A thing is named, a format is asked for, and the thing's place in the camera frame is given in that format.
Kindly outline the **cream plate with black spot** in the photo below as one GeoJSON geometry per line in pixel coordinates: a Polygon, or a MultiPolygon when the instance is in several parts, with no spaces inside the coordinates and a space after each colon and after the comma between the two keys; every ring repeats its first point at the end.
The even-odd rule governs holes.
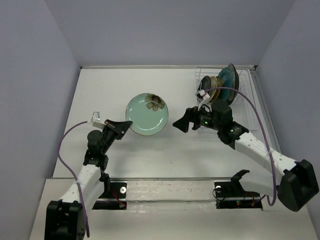
{"type": "Polygon", "coordinates": [[[217,77],[211,76],[210,77],[210,88],[209,88],[209,92],[208,92],[208,94],[210,96],[209,102],[213,102],[219,94],[219,89],[215,89],[216,87],[218,87],[217,77]]]}

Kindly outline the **yellow amber plate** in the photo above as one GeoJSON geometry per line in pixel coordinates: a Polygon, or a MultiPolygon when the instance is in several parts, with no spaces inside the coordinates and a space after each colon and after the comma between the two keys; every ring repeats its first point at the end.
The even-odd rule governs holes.
{"type": "Polygon", "coordinates": [[[222,80],[220,77],[216,76],[216,89],[214,90],[213,100],[217,100],[220,94],[220,87],[222,87],[222,80]]]}

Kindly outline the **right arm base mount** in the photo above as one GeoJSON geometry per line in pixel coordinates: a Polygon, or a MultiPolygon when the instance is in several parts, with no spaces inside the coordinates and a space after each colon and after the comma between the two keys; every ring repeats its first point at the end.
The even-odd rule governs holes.
{"type": "Polygon", "coordinates": [[[263,209],[257,192],[243,190],[239,183],[216,181],[212,190],[217,209],[263,209]]]}

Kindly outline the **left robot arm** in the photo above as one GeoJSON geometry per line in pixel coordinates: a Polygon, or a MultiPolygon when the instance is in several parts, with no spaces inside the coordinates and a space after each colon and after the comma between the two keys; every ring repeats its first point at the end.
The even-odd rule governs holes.
{"type": "Polygon", "coordinates": [[[116,140],[126,134],[131,121],[104,122],[91,120],[95,127],[87,135],[87,150],[79,174],[66,164],[60,162],[70,171],[73,184],[59,199],[47,205],[45,216],[44,239],[46,240],[82,240],[90,237],[88,213],[94,208],[99,198],[108,195],[114,198],[112,208],[125,210],[127,203],[120,200],[121,192],[113,186],[105,172],[109,158],[107,151],[116,140]]]}

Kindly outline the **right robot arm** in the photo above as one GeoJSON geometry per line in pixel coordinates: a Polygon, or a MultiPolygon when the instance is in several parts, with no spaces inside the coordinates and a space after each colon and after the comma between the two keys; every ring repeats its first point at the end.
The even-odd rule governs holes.
{"type": "Polygon", "coordinates": [[[222,100],[203,107],[187,108],[183,117],[172,125],[187,133],[189,125],[195,131],[200,127],[217,130],[222,143],[242,153],[271,173],[271,179],[257,177],[247,181],[244,176],[249,170],[243,169],[230,179],[230,190],[235,196],[256,192],[276,197],[289,210],[299,211],[320,191],[313,165],[303,159],[294,160],[272,150],[268,142],[257,139],[246,127],[233,119],[232,109],[222,100]]]}

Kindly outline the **teal scalloped plate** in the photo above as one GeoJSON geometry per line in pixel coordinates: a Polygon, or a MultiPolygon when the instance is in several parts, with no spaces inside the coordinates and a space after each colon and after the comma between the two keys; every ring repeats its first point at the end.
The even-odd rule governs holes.
{"type": "Polygon", "coordinates": [[[219,72],[218,77],[221,79],[221,87],[223,87],[220,89],[218,99],[226,102],[230,93],[230,90],[226,88],[231,88],[235,79],[235,71],[233,66],[229,65],[228,67],[223,68],[219,72]]]}

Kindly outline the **light green floral plate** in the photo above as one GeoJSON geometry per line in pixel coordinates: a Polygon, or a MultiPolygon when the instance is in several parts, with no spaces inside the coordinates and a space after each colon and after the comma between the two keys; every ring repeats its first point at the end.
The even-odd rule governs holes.
{"type": "Polygon", "coordinates": [[[141,136],[152,136],[161,132],[169,120],[166,102],[154,93],[141,93],[127,104],[125,119],[131,121],[130,129],[141,136]]]}

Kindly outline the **brown rimmed cream plate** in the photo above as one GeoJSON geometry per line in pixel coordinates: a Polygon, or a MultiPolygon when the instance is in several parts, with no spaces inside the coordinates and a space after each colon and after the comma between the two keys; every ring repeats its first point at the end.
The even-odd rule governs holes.
{"type": "Polygon", "coordinates": [[[235,79],[233,80],[233,83],[232,83],[231,90],[230,90],[229,95],[228,95],[228,99],[226,100],[226,103],[228,105],[231,105],[233,103],[233,101],[235,100],[237,94],[238,94],[240,80],[239,80],[239,74],[238,74],[235,66],[232,63],[230,63],[229,65],[232,65],[232,67],[234,68],[234,77],[235,77],[235,79]]]}

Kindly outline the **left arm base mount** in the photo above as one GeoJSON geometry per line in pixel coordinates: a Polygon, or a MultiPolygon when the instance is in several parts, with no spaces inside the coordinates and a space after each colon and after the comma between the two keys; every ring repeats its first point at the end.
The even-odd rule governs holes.
{"type": "Polygon", "coordinates": [[[104,192],[93,205],[93,210],[126,210],[127,209],[127,182],[112,181],[109,192],[104,192]]]}

